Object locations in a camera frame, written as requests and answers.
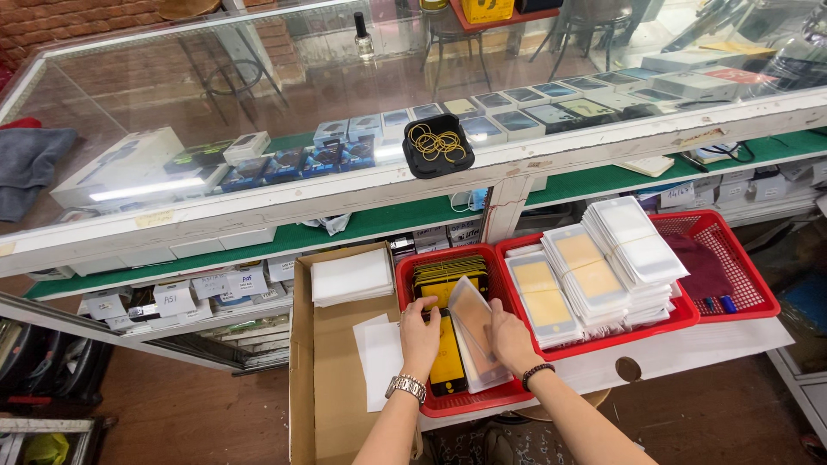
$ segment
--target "wristwatch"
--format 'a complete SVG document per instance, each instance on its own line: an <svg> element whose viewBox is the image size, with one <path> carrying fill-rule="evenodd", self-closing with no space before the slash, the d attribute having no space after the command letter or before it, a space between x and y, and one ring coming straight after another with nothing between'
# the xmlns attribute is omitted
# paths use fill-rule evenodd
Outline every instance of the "wristwatch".
<svg viewBox="0 0 827 465"><path fill-rule="evenodd" d="M390 379L388 390L385 391L385 398L390 399L390 395L397 389L407 391L419 400L419 406L425 403L425 385L419 382L418 379L410 375L394 376Z"/></svg>

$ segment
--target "gray cloth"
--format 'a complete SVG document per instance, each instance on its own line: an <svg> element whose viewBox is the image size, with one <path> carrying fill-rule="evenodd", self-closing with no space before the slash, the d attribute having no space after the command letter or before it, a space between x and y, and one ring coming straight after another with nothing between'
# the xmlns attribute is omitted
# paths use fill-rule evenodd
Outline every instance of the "gray cloth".
<svg viewBox="0 0 827 465"><path fill-rule="evenodd" d="M0 221L23 219L37 194L51 184L55 163L77 136L74 129L0 131Z"/></svg>

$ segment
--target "hand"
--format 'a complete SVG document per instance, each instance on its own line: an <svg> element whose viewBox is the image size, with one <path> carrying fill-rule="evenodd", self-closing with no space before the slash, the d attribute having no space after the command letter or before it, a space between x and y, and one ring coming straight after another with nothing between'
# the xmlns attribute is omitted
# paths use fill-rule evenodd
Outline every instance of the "hand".
<svg viewBox="0 0 827 465"><path fill-rule="evenodd" d="M492 299L488 304L491 307L491 324L485 326L488 342L497 360L516 377L522 378L525 372L544 360L534 351L525 324L503 310L500 299Z"/></svg>
<svg viewBox="0 0 827 465"><path fill-rule="evenodd" d="M431 322L425 325L422 309L437 302L437 296L420 297L408 304L399 317L399 336L402 339L404 365L400 373L410 375L422 382L428 380L433 361L439 352L439 308L431 309Z"/></svg>

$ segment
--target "sticker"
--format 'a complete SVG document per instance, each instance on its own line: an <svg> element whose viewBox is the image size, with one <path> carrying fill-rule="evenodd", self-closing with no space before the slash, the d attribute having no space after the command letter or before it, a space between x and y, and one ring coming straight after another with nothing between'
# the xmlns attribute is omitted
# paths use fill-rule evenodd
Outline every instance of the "sticker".
<svg viewBox="0 0 827 465"><path fill-rule="evenodd" d="M161 212L147 213L145 215L135 217L135 224L139 228L150 228L160 224L169 223L172 221L172 215L175 213L174 209L164 210Z"/></svg>

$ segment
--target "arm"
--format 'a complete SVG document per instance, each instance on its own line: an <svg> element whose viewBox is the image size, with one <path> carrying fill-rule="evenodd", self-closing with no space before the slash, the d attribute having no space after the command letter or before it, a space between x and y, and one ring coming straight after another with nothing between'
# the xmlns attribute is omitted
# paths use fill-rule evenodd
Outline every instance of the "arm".
<svg viewBox="0 0 827 465"><path fill-rule="evenodd" d="M503 310L499 299L490 302L491 346L500 360L518 378L544 363L534 352L528 330L523 322ZM652 465L644 451L611 424L600 412L566 386L551 370L540 370L528 379L528 388L554 420L580 465Z"/></svg>
<svg viewBox="0 0 827 465"><path fill-rule="evenodd" d="M431 309L431 321L436 323L426 325L422 309L436 301L435 296L417 299L408 305L399 318L399 336L404 358L399 374L413 376L422 383L428 379L431 365L439 351L440 319L439 309L434 306ZM399 389L394 391L356 455L354 465L409 463L418 415L419 400L408 392Z"/></svg>

